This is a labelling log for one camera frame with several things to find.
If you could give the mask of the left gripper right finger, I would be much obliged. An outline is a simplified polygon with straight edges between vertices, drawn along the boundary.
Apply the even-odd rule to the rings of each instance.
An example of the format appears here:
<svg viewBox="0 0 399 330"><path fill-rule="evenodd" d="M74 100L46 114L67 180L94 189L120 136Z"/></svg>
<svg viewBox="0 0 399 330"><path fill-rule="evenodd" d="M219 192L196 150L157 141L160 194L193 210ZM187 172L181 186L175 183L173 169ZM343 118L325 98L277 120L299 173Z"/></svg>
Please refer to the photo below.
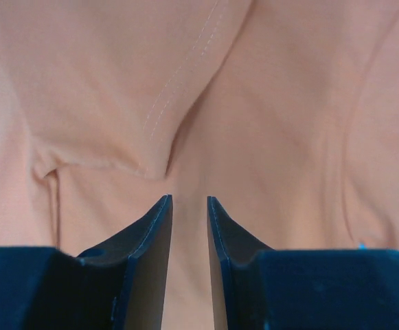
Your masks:
<svg viewBox="0 0 399 330"><path fill-rule="evenodd" d="M268 329L256 258L272 250L207 198L207 237L215 329Z"/></svg>

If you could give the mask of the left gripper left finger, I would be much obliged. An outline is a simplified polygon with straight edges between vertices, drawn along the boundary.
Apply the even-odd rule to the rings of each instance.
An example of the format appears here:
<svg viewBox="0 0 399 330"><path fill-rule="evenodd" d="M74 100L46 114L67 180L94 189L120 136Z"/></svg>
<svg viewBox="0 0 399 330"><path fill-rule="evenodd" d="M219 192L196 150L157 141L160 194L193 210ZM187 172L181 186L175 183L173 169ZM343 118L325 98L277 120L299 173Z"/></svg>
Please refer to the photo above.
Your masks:
<svg viewBox="0 0 399 330"><path fill-rule="evenodd" d="M164 195L140 219L78 255L102 273L111 289L111 329L160 329L172 234L172 196Z"/></svg>

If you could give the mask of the orange t shirt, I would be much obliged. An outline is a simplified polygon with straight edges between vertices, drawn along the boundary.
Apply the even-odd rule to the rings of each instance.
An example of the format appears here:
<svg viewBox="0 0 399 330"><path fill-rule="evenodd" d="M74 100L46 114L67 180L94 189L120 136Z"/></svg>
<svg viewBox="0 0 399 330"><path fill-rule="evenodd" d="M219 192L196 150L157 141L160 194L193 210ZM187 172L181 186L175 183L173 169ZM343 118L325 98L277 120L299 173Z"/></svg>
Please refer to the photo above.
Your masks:
<svg viewBox="0 0 399 330"><path fill-rule="evenodd" d="M165 194L164 329L214 326L210 195L275 249L399 250L399 1L0 1L0 245Z"/></svg>

